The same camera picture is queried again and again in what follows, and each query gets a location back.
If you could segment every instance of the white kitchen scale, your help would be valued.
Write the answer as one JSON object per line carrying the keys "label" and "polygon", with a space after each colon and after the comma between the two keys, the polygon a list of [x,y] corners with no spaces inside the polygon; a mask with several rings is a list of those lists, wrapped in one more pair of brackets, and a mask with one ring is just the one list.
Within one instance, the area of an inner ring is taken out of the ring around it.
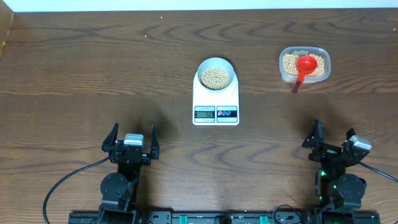
{"label": "white kitchen scale", "polygon": [[[207,68],[220,68],[227,72],[229,85],[222,90],[210,90],[200,79]],[[209,58],[200,64],[193,78],[192,122],[194,125],[238,125],[238,78],[232,65],[222,58]]]}

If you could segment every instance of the wood grain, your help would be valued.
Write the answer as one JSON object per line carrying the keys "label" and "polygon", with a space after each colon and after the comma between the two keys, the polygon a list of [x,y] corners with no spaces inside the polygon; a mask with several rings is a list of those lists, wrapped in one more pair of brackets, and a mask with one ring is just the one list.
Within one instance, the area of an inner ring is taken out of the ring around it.
{"label": "wood grain", "polygon": [[[0,223],[42,223],[42,202],[67,173],[155,124],[160,159],[145,167],[139,203],[174,210],[272,210],[317,204],[319,164],[300,147],[312,121],[326,140],[371,140],[364,162],[398,176],[398,10],[79,12],[17,14],[0,61]],[[332,73],[298,95],[280,78],[290,46],[324,48]],[[237,127],[191,122],[192,78],[208,57],[230,59],[240,87]],[[51,223],[96,210],[110,162],[56,189]],[[397,186],[363,167],[363,209],[397,221]]]}

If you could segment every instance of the clear plastic container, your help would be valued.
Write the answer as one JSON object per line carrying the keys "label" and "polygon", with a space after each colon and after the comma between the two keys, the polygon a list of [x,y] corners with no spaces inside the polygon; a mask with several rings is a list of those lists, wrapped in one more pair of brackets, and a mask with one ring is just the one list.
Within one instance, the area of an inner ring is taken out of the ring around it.
{"label": "clear plastic container", "polygon": [[297,79],[297,76],[288,74],[284,69],[284,55],[292,54],[295,50],[304,50],[307,51],[308,54],[315,54],[321,56],[325,62],[325,75],[321,77],[305,77],[304,83],[316,83],[320,81],[324,81],[327,79],[331,72],[331,64],[330,64],[330,56],[326,50],[323,50],[319,47],[288,47],[280,53],[279,56],[279,70],[282,75],[283,81],[287,83],[294,83]]}

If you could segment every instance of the black cable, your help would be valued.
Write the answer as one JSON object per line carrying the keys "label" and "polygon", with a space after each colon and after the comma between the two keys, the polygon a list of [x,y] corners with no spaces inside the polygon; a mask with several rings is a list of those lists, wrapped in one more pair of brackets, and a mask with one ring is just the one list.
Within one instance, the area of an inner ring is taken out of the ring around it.
{"label": "black cable", "polygon": [[87,169],[92,168],[92,167],[94,167],[94,166],[98,166],[98,165],[100,165],[100,164],[106,162],[109,158],[110,158],[110,156],[108,156],[107,158],[105,158],[105,159],[103,159],[103,160],[101,160],[101,161],[98,161],[98,162],[96,162],[96,163],[94,163],[94,164],[92,164],[92,165],[88,165],[88,166],[86,166],[86,167],[83,167],[83,168],[80,168],[80,169],[78,169],[78,170],[75,170],[75,171],[71,172],[70,174],[68,174],[68,175],[66,175],[64,178],[62,178],[60,181],[58,181],[58,182],[51,188],[51,190],[50,190],[49,193],[47,194],[46,198],[44,199],[44,203],[43,203],[43,218],[44,218],[44,221],[45,221],[46,224],[50,224],[49,218],[47,217],[47,202],[49,201],[49,198],[50,198],[52,192],[53,192],[62,182],[64,182],[64,181],[65,181],[66,179],[68,179],[69,177],[71,177],[71,176],[73,176],[73,175],[79,173],[80,171],[87,170]]}
{"label": "black cable", "polygon": [[385,172],[379,171],[378,169],[376,169],[374,167],[371,167],[371,166],[369,166],[369,165],[367,165],[367,164],[365,164],[365,163],[363,163],[361,161],[359,161],[358,164],[361,164],[362,166],[368,168],[369,170],[373,170],[374,172],[377,172],[378,174],[381,174],[384,177],[390,178],[391,180],[393,180],[393,181],[398,183],[398,179],[396,179],[395,177],[393,177],[391,175],[386,174]]}
{"label": "black cable", "polygon": [[277,220],[275,219],[275,215],[274,215],[274,214],[275,214],[276,210],[278,210],[280,207],[283,207],[283,206],[288,206],[289,208],[291,208],[291,209],[293,210],[293,212],[296,213],[296,215],[297,215],[297,216],[299,217],[299,219],[300,219],[300,221],[299,221],[298,223],[301,223],[301,221],[302,221],[301,215],[300,215],[299,213],[297,213],[297,211],[296,211],[293,207],[291,207],[290,205],[287,205],[287,204],[279,205],[279,206],[276,207],[275,210],[272,212],[272,219],[274,220],[274,223],[281,224],[281,222],[279,222],[279,221],[277,221]]}

